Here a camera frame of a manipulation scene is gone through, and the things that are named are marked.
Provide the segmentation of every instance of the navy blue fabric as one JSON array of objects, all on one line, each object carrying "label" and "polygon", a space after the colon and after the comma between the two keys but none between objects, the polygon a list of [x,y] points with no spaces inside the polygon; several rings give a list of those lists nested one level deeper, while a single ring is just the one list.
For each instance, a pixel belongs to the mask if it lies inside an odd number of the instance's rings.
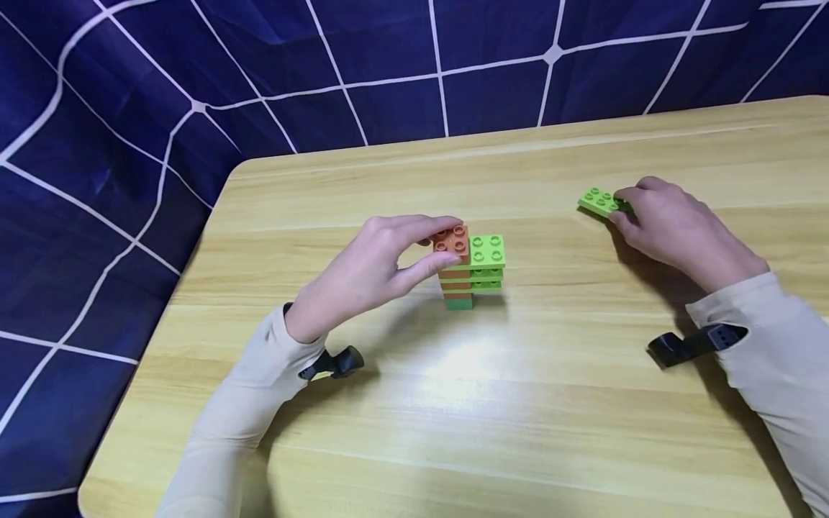
[{"label": "navy blue fabric", "polygon": [[243,160],[826,94],[825,4],[7,0],[0,518],[78,515]]}]

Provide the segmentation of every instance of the brown lego brick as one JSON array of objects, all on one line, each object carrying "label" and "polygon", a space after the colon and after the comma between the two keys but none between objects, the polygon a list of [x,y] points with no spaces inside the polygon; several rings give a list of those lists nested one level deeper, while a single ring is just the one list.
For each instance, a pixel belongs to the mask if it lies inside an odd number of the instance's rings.
[{"label": "brown lego brick", "polygon": [[448,300],[472,300],[471,293],[444,293],[444,298]]},{"label": "brown lego brick", "polygon": [[469,278],[472,275],[472,270],[454,270],[447,272],[446,270],[438,272],[438,278]]},{"label": "brown lego brick", "polygon": [[441,230],[432,236],[435,252],[454,252],[461,256],[459,264],[469,264],[469,232],[466,225],[458,225],[451,230]]},{"label": "brown lego brick", "polygon": [[448,289],[472,289],[472,283],[446,283],[441,284],[440,288],[444,291]]}]

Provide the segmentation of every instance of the wooden table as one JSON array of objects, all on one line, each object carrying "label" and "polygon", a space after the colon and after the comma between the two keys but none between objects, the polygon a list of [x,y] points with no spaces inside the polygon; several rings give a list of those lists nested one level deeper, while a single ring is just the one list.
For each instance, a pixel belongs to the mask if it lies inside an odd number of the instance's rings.
[{"label": "wooden table", "polygon": [[575,210],[646,174],[707,201],[829,313],[827,99],[251,160],[101,444],[85,516],[151,516],[259,320],[366,218],[418,212],[504,234],[504,298],[447,312],[432,279],[333,332],[368,365],[280,410],[244,516],[801,516],[713,359],[663,372],[644,352],[683,327],[693,288]]}]

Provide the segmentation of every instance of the green lego brick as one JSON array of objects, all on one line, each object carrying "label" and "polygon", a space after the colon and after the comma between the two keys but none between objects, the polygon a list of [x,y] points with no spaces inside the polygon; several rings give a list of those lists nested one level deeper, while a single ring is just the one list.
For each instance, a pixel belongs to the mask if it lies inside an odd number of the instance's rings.
[{"label": "green lego brick", "polygon": [[441,278],[441,284],[455,284],[455,283],[487,283],[491,281],[504,280],[504,270],[500,268],[479,269],[469,272],[469,277],[465,278]]},{"label": "green lego brick", "polygon": [[501,291],[501,281],[472,283],[470,289],[445,289],[444,293],[497,293]]},{"label": "green lego brick", "polygon": [[470,235],[469,264],[458,264],[446,268],[454,270],[499,269],[507,266],[507,254],[504,251],[504,236]]},{"label": "green lego brick", "polygon": [[633,211],[633,208],[625,200],[614,198],[609,192],[602,191],[597,187],[585,192],[584,196],[579,198],[579,206],[603,218],[608,217],[613,211]]},{"label": "green lego brick", "polygon": [[446,302],[446,308],[449,311],[465,311],[473,308],[473,300],[471,298],[468,299],[457,299],[457,298],[445,298],[444,302]]}]

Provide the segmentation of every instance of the beige sleeve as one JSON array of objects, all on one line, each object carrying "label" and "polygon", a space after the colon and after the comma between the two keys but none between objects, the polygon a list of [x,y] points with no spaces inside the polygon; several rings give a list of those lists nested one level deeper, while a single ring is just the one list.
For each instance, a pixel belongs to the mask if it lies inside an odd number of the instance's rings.
[{"label": "beige sleeve", "polygon": [[774,274],[729,286],[688,306],[697,326],[749,334],[719,353],[729,385],[766,423],[803,500],[829,516],[829,327]]},{"label": "beige sleeve", "polygon": [[322,354],[325,338],[295,341],[285,329],[284,307],[264,319],[201,411],[156,516],[239,515],[243,468],[282,403],[307,384],[298,374]]}]

